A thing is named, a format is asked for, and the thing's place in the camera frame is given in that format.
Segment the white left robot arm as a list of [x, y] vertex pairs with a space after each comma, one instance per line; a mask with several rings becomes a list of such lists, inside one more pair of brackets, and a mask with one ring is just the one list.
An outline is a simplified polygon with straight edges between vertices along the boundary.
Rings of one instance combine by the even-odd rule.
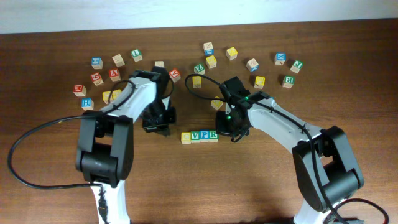
[[170, 135], [176, 109], [166, 94], [171, 82], [165, 68], [136, 70], [113, 102], [86, 111], [81, 120], [75, 167], [91, 184], [100, 223], [130, 223], [125, 180], [134, 160], [134, 122], [145, 132]]

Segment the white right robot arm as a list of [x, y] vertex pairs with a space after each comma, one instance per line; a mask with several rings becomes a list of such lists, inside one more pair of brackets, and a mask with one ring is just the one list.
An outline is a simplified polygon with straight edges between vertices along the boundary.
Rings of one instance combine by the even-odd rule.
[[304, 198], [292, 223], [331, 223], [342, 203], [364, 185], [364, 177], [344, 131], [322, 129], [281, 108], [268, 94], [250, 93], [238, 77], [219, 85], [226, 109], [216, 114], [216, 132], [238, 142], [258, 129], [293, 156]]

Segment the blue P wooden block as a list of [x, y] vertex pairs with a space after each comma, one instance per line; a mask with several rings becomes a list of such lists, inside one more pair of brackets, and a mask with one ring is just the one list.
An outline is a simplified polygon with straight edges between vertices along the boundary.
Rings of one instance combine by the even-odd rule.
[[210, 137], [209, 130], [200, 130], [200, 142], [208, 142]]

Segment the yellow C wooden block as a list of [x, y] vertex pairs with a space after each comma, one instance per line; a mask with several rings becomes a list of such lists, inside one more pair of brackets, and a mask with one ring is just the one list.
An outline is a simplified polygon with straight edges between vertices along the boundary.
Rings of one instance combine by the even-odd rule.
[[181, 133], [181, 143], [182, 144], [190, 144], [191, 140], [191, 132], [182, 132]]

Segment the green V wooden block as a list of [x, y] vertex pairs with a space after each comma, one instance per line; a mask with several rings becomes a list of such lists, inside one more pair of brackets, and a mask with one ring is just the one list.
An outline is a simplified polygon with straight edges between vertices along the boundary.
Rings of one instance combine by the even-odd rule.
[[191, 131], [190, 132], [191, 143], [200, 143], [200, 132]]

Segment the green R wooden block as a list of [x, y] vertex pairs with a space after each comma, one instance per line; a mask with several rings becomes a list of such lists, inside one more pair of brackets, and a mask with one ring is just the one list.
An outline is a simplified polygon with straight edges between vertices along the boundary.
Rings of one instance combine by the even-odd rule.
[[210, 130], [209, 131], [209, 142], [218, 142], [219, 141], [219, 135], [215, 130]]

